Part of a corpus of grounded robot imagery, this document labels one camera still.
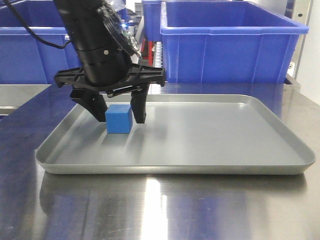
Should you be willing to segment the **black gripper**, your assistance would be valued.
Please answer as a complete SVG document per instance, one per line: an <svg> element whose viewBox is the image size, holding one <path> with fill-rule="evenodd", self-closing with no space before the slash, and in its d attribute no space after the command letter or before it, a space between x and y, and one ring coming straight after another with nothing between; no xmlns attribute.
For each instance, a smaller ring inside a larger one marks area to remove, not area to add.
<svg viewBox="0 0 320 240"><path fill-rule="evenodd" d="M59 88L65 84L74 86L71 100L90 112L98 122L106 121L108 109L99 92L114 96L121 94L120 89L133 91L130 101L133 116L137 124L144 124L149 84L163 87L166 81L164 69L133 63L131 56L140 58L139 50L128 53L124 48L104 46L91 50L75 47L75 51L81 67L58 71L54 76L56 85Z"/></svg>

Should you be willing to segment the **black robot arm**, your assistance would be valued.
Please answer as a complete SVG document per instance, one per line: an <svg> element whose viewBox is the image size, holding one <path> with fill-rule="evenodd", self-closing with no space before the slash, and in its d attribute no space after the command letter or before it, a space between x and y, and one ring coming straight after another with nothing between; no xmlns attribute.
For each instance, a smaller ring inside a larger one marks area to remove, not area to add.
<svg viewBox="0 0 320 240"><path fill-rule="evenodd" d="M71 100L99 122L106 121L108 109L101 93L109 98L130 93L134 119L145 123L149 86L164 86L165 70L132 62L132 55L141 55L137 42L107 1L56 0L54 5L81 63L59 71L56 85L71 85Z"/></svg>

